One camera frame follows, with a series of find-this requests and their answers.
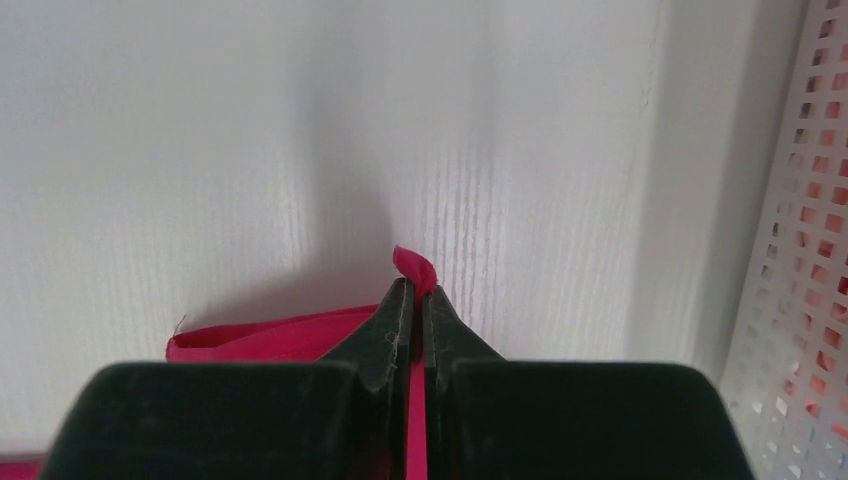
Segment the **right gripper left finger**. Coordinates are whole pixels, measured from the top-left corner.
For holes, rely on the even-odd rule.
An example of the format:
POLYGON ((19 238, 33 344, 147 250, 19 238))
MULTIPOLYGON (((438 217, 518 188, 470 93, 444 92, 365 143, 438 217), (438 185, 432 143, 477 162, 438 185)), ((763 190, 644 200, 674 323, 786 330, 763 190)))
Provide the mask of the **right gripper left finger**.
POLYGON ((121 363, 81 392, 44 479, 401 479, 414 286, 310 363, 121 363))

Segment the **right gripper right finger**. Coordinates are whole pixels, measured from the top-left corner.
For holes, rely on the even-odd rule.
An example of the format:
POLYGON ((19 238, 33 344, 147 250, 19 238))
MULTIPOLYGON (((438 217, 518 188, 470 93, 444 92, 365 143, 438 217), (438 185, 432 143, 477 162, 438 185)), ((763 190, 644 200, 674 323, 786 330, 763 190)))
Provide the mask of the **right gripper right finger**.
POLYGON ((421 303, 432 479, 750 479, 713 384, 674 363, 508 360, 421 303))

